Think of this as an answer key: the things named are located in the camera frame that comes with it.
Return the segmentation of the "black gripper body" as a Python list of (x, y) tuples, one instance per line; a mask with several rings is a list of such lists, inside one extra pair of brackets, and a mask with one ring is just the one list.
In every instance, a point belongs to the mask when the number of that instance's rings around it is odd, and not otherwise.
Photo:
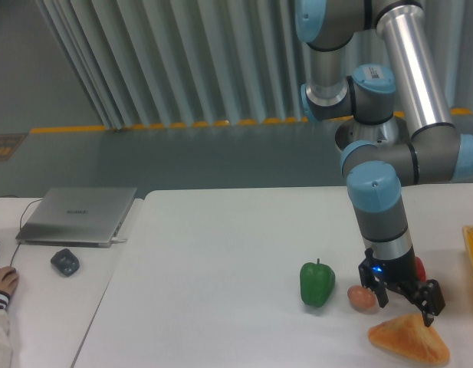
[(377, 259), (373, 250), (365, 250), (366, 258), (359, 265), (360, 281), (363, 287), (374, 290), (379, 282), (394, 285), (422, 281), (417, 270), (416, 254), (410, 248), (404, 255), (391, 260)]

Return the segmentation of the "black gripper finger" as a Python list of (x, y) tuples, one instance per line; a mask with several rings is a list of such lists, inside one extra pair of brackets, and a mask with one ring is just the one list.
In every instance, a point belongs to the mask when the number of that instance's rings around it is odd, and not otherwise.
[(399, 284), (399, 292), (421, 312), (423, 323), (430, 327), (436, 316), (445, 307), (445, 299), (437, 280), (404, 281)]
[(360, 280), (364, 288), (373, 292), (381, 308), (384, 308), (389, 303), (386, 284), (381, 274), (361, 274)]

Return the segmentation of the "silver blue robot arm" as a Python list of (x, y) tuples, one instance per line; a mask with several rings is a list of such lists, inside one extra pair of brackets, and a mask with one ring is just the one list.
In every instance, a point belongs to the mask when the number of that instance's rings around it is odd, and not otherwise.
[(311, 49), (301, 88), (311, 121), (349, 117), (340, 170), (365, 245), (362, 286), (380, 306), (401, 294), (430, 325), (445, 306), (421, 281), (402, 188), (473, 176), (473, 136), (459, 133), (439, 86), (416, 1), (298, 1)]

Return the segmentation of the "striped sleeve forearm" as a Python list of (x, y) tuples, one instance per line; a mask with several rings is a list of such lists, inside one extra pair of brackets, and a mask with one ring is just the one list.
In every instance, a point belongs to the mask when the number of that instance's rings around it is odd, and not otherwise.
[(12, 346), (9, 340), (9, 319), (6, 307), (10, 296), (0, 291), (0, 367), (11, 366)]

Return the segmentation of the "person's hand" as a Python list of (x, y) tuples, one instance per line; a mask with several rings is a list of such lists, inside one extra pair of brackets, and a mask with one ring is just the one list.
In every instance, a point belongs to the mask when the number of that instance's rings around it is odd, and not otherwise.
[(0, 268), (0, 294), (11, 297), (18, 286), (19, 275), (12, 266)]

